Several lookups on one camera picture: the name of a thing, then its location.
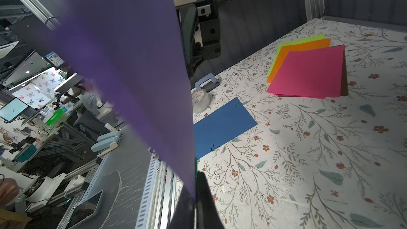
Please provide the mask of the white tape roll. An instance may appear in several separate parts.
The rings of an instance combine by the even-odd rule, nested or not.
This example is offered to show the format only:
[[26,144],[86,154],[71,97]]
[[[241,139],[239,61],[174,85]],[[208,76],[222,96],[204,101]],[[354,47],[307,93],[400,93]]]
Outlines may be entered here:
[[210,97],[205,89],[197,89],[192,92],[193,113],[201,113],[210,105]]

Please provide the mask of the blue tape dispenser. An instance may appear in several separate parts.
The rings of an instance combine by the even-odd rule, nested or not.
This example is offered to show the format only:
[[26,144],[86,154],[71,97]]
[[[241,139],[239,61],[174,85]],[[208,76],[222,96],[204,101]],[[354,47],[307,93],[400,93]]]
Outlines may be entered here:
[[215,88],[217,88],[219,85],[220,82],[216,79],[215,75],[209,73],[195,83],[195,88],[196,90],[203,89],[207,93],[209,93]]

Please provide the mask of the orange paper sheet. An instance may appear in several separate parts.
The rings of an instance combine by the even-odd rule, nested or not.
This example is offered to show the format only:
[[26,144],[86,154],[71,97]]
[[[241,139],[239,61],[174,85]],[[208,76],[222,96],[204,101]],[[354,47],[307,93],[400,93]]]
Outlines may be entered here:
[[328,48],[330,45],[331,39],[326,38],[325,35],[317,35],[280,43],[270,67],[266,82],[272,83],[288,56],[297,56],[299,53]]

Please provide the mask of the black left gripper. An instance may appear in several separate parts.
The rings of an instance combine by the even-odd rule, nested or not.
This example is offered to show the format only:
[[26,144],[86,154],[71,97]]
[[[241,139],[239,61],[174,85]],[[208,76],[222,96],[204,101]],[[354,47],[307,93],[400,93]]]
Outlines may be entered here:
[[178,7],[181,38],[188,77],[206,60],[221,54],[218,2],[204,0]]

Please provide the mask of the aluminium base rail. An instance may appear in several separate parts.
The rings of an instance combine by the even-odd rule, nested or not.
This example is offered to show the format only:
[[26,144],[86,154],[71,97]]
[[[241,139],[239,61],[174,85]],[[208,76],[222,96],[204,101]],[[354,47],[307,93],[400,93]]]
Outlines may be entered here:
[[152,153],[135,228],[166,229],[176,209],[177,189],[178,176]]

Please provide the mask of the brown paper sheet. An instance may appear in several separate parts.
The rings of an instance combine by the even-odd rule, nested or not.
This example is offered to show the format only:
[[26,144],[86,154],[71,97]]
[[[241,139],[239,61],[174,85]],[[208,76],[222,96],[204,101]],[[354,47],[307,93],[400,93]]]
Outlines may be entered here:
[[342,75],[341,75],[341,92],[340,96],[348,96],[348,78],[347,78],[347,63],[345,50],[343,51],[343,61],[342,61]]

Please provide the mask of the magenta paper sheet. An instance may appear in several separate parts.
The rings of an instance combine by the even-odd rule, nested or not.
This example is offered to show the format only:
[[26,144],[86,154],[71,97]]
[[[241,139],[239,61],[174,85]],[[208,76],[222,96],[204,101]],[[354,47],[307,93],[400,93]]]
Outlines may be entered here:
[[288,56],[267,92],[318,99],[340,97],[344,50],[341,45]]

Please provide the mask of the light blue stapler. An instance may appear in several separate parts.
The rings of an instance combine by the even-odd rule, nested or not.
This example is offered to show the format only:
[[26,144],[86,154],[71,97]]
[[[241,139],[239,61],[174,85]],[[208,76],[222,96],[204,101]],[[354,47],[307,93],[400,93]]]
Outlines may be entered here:
[[91,151],[101,158],[118,147],[122,134],[121,131],[113,131],[99,136],[96,143],[92,145]]

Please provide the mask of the blue paper sheet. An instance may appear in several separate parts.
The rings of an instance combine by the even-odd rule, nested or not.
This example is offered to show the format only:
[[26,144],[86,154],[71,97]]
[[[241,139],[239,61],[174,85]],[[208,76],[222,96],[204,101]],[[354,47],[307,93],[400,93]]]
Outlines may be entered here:
[[196,158],[200,159],[214,149],[230,142],[255,127],[258,123],[238,98],[194,124]]

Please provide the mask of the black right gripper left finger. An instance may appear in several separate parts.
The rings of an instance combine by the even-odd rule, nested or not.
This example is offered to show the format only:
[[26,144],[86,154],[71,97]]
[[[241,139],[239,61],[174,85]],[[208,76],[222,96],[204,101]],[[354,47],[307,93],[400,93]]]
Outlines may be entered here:
[[183,187],[167,229],[194,229],[194,222],[195,200],[186,188]]

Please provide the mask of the purple paper sheet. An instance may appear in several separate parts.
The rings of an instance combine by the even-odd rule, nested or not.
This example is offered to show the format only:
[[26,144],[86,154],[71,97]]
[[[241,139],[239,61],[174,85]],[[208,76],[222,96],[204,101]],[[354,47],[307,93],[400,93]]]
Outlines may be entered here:
[[55,30],[38,32],[38,52],[55,52],[158,151],[190,194],[195,144],[190,80],[173,0],[38,0]]

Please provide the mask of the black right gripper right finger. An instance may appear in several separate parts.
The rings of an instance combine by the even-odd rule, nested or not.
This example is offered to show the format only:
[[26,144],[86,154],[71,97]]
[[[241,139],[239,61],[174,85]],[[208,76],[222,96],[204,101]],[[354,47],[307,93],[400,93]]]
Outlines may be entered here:
[[196,228],[223,229],[205,174],[198,171],[196,178]]

